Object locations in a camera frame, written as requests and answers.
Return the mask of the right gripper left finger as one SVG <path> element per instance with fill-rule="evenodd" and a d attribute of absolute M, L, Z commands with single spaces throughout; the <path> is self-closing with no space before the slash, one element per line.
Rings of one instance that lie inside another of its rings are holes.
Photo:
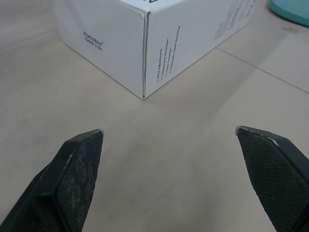
<path fill-rule="evenodd" d="M 30 182 L 0 225 L 2 232 L 80 232 L 90 208 L 104 131 L 67 140 Z"/>

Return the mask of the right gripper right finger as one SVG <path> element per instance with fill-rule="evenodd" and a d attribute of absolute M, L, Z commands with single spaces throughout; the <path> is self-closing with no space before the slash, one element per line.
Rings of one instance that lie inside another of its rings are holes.
<path fill-rule="evenodd" d="M 251 185 L 278 232 L 309 230 L 309 159 L 287 138 L 237 126 Z"/>

